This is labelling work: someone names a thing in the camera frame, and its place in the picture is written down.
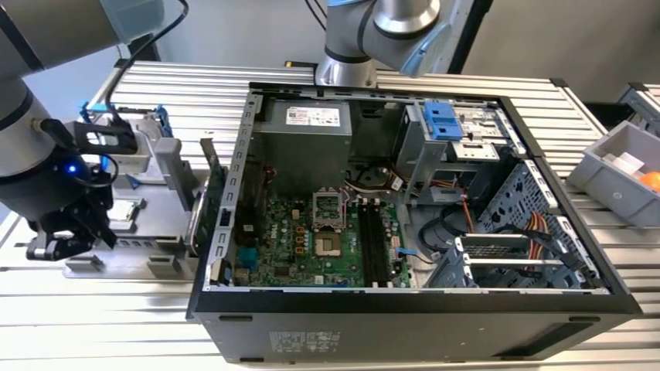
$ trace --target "circuit board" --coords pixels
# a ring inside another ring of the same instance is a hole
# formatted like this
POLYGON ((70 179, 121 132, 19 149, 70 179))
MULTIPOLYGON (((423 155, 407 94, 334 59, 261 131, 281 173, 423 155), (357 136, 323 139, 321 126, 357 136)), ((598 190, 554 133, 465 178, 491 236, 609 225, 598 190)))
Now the circuit board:
MULTIPOLYGON (((365 287, 357 204, 347 204, 345 228, 339 233, 330 228, 314 228, 313 213, 311 199, 267 201, 257 264, 247 274, 247 282, 242 279, 238 284, 253 287, 365 287)), ((386 233, 382 257, 391 272, 390 286, 409 288, 407 267, 403 260, 395 258, 390 246, 391 236, 401 240, 394 208, 379 207, 379 217, 386 233)))

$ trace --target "blue connector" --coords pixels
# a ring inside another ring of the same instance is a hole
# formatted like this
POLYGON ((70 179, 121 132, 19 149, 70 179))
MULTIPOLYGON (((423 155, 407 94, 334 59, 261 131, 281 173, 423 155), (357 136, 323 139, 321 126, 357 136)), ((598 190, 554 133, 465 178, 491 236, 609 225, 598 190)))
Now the blue connector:
POLYGON ((402 255, 415 255, 415 251, 410 249, 403 249, 402 247, 395 248, 395 252, 402 255))
POLYGON ((247 268, 250 272, 257 270, 258 252, 255 247, 242 247, 238 250, 238 261, 242 268, 247 268))

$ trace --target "white wall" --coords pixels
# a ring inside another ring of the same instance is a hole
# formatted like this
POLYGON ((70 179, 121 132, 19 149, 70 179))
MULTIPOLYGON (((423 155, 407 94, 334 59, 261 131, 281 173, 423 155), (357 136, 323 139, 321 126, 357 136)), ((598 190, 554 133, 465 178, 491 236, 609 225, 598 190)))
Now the white wall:
MULTIPOLYGON (((166 2, 166 18, 178 11, 166 2)), ((303 0, 189 0, 189 16, 158 49, 170 62, 277 67, 318 62, 323 38, 303 0)))
POLYGON ((50 117, 61 121, 77 118, 79 104, 97 93, 118 57, 115 48, 105 49, 25 78, 50 117))
POLYGON ((658 0, 494 0, 465 74, 561 77, 582 100, 660 82, 658 0))

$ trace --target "motherboard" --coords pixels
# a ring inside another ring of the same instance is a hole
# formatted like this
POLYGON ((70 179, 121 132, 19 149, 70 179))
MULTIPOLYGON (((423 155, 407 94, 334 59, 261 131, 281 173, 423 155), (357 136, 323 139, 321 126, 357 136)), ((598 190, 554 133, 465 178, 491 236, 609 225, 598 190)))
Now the motherboard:
POLYGON ((257 246, 238 250, 237 285, 410 287, 403 256, 395 252, 402 238, 393 205, 343 204, 335 195, 266 201, 257 246))

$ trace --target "aluminum table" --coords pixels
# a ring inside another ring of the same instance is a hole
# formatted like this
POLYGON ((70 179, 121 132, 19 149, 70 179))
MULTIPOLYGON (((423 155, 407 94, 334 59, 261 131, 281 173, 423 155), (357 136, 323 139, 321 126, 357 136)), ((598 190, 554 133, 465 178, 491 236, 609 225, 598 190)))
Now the aluminum table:
MULTIPOLYGON (((182 157, 203 166, 199 138, 213 138, 225 164, 247 82, 309 84, 311 70, 251 69, 138 63, 113 96, 119 106, 153 109, 163 104, 182 157)), ((547 79, 426 75, 411 80, 379 71, 383 89, 509 96, 565 178, 582 149, 605 130, 570 89, 547 79)), ((99 101, 105 86, 93 98, 99 101)), ((627 322, 542 362, 319 364, 277 369, 515 369, 627 371, 660 369, 660 229, 635 229, 583 193, 569 187, 593 234, 643 310, 627 322)), ((33 233, 10 214, 0 228, 0 369, 173 369, 226 367, 199 325, 183 320, 191 284, 182 281, 73 280, 62 262, 25 260, 33 233)))

